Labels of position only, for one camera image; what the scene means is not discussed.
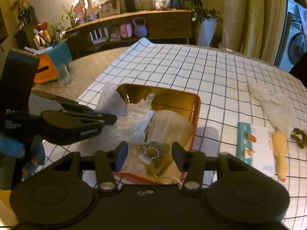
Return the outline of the blue gloved left hand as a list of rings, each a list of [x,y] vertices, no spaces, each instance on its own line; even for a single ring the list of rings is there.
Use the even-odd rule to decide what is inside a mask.
[[[26,151],[25,144],[15,139],[10,139],[1,133],[1,154],[23,160],[21,165],[22,178],[27,179],[34,174],[38,166],[45,164],[45,149],[40,135],[34,137],[30,148]]]

